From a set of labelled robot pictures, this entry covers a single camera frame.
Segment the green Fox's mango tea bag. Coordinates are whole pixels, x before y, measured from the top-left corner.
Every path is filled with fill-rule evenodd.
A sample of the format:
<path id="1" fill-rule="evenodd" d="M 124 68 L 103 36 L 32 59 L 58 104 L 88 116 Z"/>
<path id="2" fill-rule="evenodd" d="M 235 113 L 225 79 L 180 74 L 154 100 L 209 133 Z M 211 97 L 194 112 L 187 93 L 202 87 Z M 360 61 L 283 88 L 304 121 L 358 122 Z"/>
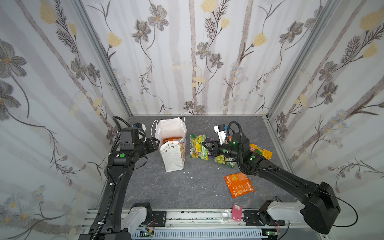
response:
<path id="1" fill-rule="evenodd" d="M 195 136 L 194 134 L 190 135 L 190 157 L 191 158 L 199 158 L 208 161 L 209 160 L 209 152 L 202 145 L 207 139 L 206 134 Z"/>

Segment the white paper gift bag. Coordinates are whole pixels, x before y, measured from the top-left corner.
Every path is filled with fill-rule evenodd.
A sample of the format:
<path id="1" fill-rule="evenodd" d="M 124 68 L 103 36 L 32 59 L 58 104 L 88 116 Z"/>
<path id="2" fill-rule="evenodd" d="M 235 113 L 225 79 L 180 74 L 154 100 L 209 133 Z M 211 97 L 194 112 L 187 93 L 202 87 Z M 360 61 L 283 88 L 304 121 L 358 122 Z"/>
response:
<path id="1" fill-rule="evenodd" d="M 177 118 L 155 120 L 151 126 L 151 136 L 160 141 L 159 152 L 165 165 L 166 172 L 175 172 L 184 169 L 186 158 L 187 127 L 185 115 Z M 183 137 L 179 142 L 163 144 L 165 138 Z"/>

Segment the orange chips packet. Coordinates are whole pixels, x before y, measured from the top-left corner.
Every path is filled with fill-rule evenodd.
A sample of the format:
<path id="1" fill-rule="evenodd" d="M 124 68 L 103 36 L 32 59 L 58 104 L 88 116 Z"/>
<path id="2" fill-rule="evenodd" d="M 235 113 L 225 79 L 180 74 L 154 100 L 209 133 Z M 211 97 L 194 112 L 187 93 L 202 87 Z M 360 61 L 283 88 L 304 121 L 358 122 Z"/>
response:
<path id="1" fill-rule="evenodd" d="M 255 192 L 255 189 L 244 173 L 237 173 L 225 176 L 226 184 L 229 188 L 231 196 L 235 199 L 245 194 Z"/>

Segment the orange Savoria snack packet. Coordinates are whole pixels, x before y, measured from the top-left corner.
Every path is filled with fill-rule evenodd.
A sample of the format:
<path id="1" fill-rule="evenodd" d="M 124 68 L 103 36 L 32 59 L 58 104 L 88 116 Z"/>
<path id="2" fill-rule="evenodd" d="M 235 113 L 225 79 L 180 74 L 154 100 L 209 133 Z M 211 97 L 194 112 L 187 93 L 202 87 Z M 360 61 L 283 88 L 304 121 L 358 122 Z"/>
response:
<path id="1" fill-rule="evenodd" d="M 176 142 L 176 143 L 179 143 L 182 139 L 183 139 L 183 137 L 170 137 L 170 138 L 165 138 L 165 139 L 163 140 L 163 144 L 168 143 L 168 142 Z"/>

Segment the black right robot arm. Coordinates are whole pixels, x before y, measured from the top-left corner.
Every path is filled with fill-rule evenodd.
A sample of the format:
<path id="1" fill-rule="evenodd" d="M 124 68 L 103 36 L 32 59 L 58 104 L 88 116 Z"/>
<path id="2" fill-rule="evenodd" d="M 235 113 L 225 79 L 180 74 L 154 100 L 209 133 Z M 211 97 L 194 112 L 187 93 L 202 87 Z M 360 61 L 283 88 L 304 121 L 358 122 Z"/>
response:
<path id="1" fill-rule="evenodd" d="M 214 157 L 223 155 L 233 158 L 245 175 L 263 178 L 294 196 L 304 205 L 299 215 L 304 222 L 320 234 L 328 234 L 341 212 L 334 189 L 327 183 L 302 179 L 279 168 L 264 156 L 255 153 L 250 147 L 239 143 L 221 144 L 219 141 L 202 143 Z"/>

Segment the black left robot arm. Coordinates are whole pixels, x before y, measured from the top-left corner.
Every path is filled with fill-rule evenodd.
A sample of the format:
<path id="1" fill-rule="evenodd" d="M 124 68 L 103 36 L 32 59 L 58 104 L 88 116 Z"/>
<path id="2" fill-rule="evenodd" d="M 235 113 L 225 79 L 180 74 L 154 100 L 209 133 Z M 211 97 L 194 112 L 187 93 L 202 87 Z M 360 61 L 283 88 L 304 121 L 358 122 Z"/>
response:
<path id="1" fill-rule="evenodd" d="M 122 210 L 126 190 L 139 158 L 159 149 L 160 141 L 154 137 L 142 139 L 136 143 L 115 141 L 104 174 L 107 185 L 102 197 L 98 214 L 87 234 L 81 234 L 80 240 L 131 240 L 138 226 L 150 223 L 152 209 L 149 203 L 135 204 L 131 215 L 133 223 L 122 223 Z"/>

